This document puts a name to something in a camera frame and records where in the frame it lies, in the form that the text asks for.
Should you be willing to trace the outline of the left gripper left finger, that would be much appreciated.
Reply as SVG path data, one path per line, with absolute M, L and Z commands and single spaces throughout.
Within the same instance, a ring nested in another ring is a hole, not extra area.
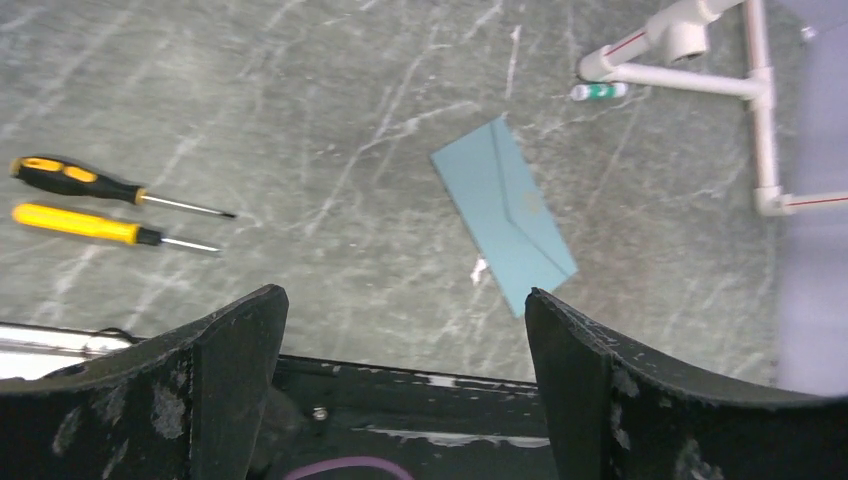
M 289 300 L 266 285 L 199 320 L 1 384 L 5 479 L 242 479 Z

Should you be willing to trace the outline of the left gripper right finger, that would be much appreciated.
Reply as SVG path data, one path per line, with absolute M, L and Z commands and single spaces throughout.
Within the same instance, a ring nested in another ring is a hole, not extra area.
M 563 479 L 843 479 L 847 401 L 671 357 L 533 289 L 525 322 Z

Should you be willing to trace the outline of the teal paper envelope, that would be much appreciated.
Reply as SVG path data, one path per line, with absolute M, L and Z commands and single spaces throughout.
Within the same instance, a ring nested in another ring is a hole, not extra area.
M 430 154 L 445 190 L 516 317 L 532 288 L 578 271 L 529 164 L 502 117 Z

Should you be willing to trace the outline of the green white glue stick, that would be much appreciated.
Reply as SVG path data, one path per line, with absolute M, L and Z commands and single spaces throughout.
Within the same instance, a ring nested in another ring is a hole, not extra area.
M 628 85 L 622 82 L 585 83 L 575 85 L 569 97 L 575 102 L 608 100 L 622 98 L 627 92 Z

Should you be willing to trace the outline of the aluminium frame rail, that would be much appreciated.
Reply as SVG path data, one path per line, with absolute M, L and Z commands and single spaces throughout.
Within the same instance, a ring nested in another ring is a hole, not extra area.
M 90 331 L 2 322 L 1 379 L 39 379 L 138 342 L 114 327 Z

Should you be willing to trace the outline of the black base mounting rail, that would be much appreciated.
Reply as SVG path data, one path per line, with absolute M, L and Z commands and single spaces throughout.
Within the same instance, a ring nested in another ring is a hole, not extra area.
M 532 383 L 282 355 L 250 479 L 375 457 L 415 479 L 555 479 Z

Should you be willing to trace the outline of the yellow handled screwdriver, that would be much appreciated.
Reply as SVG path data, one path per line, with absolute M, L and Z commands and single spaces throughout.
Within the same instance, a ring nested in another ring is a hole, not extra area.
M 138 223 L 118 221 L 39 204 L 19 204 L 12 210 L 12 217 L 18 223 L 29 227 L 120 242 L 127 245 L 154 247 L 171 245 L 209 254 L 221 252 L 218 247 L 194 240 L 168 236 L 162 231 L 147 228 Z

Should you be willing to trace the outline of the black handled screwdriver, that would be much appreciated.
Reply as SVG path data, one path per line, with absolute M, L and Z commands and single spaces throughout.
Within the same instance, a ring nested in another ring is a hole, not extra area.
M 150 203 L 227 219 L 237 217 L 235 213 L 155 196 L 143 185 L 118 180 L 64 157 L 19 157 L 12 162 L 10 171 L 13 178 L 57 195 L 116 200 L 132 205 Z

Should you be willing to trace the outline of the white pvc pipe frame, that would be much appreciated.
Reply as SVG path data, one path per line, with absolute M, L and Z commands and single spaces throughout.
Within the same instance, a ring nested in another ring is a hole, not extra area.
M 743 78 L 698 74 L 672 67 L 636 64 L 633 60 L 659 49 L 668 64 L 709 51 L 707 27 L 740 5 L 745 20 L 748 72 Z M 764 3 L 761 1 L 676 1 L 658 11 L 638 30 L 584 56 L 578 77 L 589 83 L 626 83 L 718 94 L 745 101 L 751 112 L 753 190 L 763 216 L 786 216 L 817 208 L 845 207 L 847 193 L 792 195 L 779 177 L 774 109 L 776 90 L 769 56 Z

